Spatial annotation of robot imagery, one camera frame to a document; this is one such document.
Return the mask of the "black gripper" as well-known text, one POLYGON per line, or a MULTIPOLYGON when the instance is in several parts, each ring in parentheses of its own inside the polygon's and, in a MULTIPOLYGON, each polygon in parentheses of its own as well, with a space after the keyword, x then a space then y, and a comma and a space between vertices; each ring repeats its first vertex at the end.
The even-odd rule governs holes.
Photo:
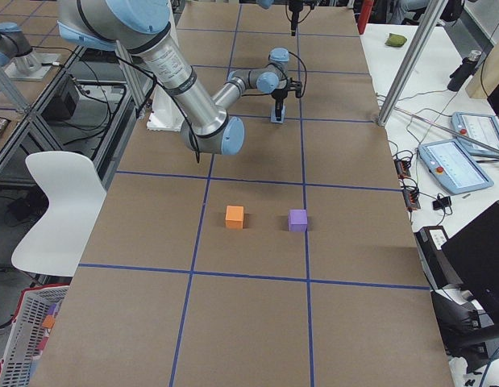
POLYGON ((291 36, 297 34, 297 25, 299 21, 300 11, 303 10, 304 5, 302 0, 288 0, 288 8, 290 11, 290 33, 291 36))
POLYGON ((283 101, 288 97, 288 89, 275 89, 271 93, 271 97, 275 100, 275 105, 272 110, 273 122, 283 121, 283 101))

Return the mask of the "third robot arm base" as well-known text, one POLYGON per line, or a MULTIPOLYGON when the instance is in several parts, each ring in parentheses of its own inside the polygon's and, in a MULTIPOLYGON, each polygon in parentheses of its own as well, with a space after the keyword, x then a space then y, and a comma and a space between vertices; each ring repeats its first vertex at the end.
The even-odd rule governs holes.
POLYGON ((60 64, 60 55, 37 52, 17 23, 0 23, 0 67, 16 81, 41 81, 60 64))

